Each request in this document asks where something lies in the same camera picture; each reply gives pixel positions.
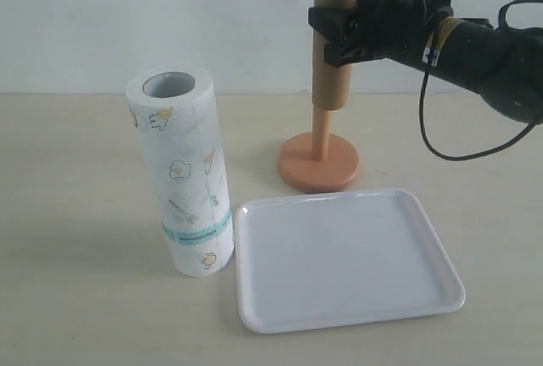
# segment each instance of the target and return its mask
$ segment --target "wooden stand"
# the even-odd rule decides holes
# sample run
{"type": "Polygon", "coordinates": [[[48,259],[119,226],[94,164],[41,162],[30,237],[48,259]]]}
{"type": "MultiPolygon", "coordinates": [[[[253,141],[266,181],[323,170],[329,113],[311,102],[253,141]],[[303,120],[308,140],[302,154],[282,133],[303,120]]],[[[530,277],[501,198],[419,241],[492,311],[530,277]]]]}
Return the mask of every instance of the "wooden stand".
{"type": "MultiPolygon", "coordinates": [[[[351,8],[356,0],[315,0],[316,6],[351,8]]],[[[325,40],[313,33],[313,128],[289,139],[279,155],[279,174],[309,194],[347,189],[360,173],[360,156],[345,139],[330,133],[332,112],[347,104],[351,67],[324,63],[325,40]]]]}

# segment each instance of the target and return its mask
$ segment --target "white wall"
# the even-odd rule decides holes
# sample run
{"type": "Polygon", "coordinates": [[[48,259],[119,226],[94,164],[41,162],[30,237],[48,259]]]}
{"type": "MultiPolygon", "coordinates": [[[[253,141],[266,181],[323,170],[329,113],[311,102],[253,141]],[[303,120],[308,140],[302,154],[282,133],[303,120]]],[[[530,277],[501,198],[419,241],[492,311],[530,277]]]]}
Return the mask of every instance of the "white wall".
{"type": "MultiPolygon", "coordinates": [[[[495,23],[511,0],[454,0],[495,23]]],[[[220,93],[311,89],[312,0],[0,0],[0,93],[122,93],[136,73],[171,63],[210,70],[220,93]]],[[[515,10],[543,25],[543,8],[515,10]]],[[[357,65],[354,92],[417,91],[421,75],[357,65]]],[[[433,88],[448,87],[433,82],[433,88]]]]}

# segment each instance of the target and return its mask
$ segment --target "robotic arm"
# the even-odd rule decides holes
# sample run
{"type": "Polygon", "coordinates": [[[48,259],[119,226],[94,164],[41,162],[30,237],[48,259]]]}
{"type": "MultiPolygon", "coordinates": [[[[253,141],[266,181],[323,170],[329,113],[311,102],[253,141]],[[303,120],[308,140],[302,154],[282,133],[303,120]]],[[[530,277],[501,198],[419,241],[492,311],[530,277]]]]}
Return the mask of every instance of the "robotic arm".
{"type": "Polygon", "coordinates": [[[543,28],[516,29],[501,8],[497,28],[489,20],[457,18],[452,0],[358,0],[354,8],[314,7],[310,26],[327,41],[324,61],[334,67],[391,59],[424,72],[419,103],[421,133],[435,155],[471,160],[515,144],[543,122],[543,28]],[[507,144],[476,155],[450,157],[426,137],[423,100],[428,76],[479,94],[500,114],[528,124],[507,144]]]}

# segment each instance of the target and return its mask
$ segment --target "white plastic tray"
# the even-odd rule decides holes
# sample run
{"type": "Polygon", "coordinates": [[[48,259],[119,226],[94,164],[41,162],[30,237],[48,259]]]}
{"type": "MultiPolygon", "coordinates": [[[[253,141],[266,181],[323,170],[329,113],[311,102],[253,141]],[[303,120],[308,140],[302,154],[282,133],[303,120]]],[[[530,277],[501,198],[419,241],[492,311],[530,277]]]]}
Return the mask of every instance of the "white plastic tray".
{"type": "Polygon", "coordinates": [[[460,309],[465,290],[401,189],[254,200],[234,217],[238,308],[262,334],[460,309]]]}

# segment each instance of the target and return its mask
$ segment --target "black cable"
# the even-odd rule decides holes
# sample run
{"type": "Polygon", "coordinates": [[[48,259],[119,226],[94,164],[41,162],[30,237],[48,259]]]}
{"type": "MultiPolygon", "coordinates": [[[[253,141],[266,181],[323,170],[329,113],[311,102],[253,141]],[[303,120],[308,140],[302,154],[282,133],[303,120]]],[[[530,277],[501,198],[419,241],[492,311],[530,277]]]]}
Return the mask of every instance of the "black cable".
{"type": "MultiPolygon", "coordinates": [[[[512,28],[509,27],[509,25],[505,21],[506,11],[514,4],[517,4],[517,3],[532,3],[532,2],[540,3],[541,0],[516,0],[516,1],[513,1],[512,3],[509,3],[508,5],[504,6],[500,11],[500,26],[504,27],[504,28],[507,28],[507,29],[512,29],[512,28]]],[[[439,17],[437,15],[434,16],[434,22],[436,23],[436,26],[434,28],[434,37],[432,39],[432,44],[431,44],[430,50],[429,50],[426,69],[424,71],[423,85],[421,87],[421,95],[420,95],[420,99],[419,99],[419,103],[418,103],[418,120],[419,120],[419,125],[420,125],[420,130],[421,130],[421,136],[423,137],[424,144],[426,145],[426,147],[428,148],[428,150],[432,154],[438,156],[439,158],[441,158],[443,160],[450,160],[450,161],[454,161],[454,162],[464,161],[464,160],[476,160],[478,158],[482,158],[482,157],[485,157],[485,156],[497,154],[499,152],[502,152],[505,149],[511,148],[513,145],[518,143],[521,139],[526,137],[538,125],[538,122],[543,118],[543,110],[536,116],[534,121],[530,122],[516,137],[514,137],[510,141],[506,142],[503,145],[497,146],[497,147],[492,148],[492,149],[487,149],[486,151],[478,152],[476,154],[462,155],[462,156],[445,155],[445,154],[439,152],[436,148],[434,148],[432,146],[432,144],[429,142],[428,136],[426,135],[426,127],[425,127],[425,124],[424,124],[424,99],[426,98],[426,89],[427,89],[427,86],[428,86],[428,79],[429,79],[429,76],[430,76],[430,68],[432,67],[432,63],[434,62],[435,47],[436,47],[437,41],[439,39],[438,35],[439,35],[439,24],[440,24],[440,22],[439,22],[439,17]]]]}

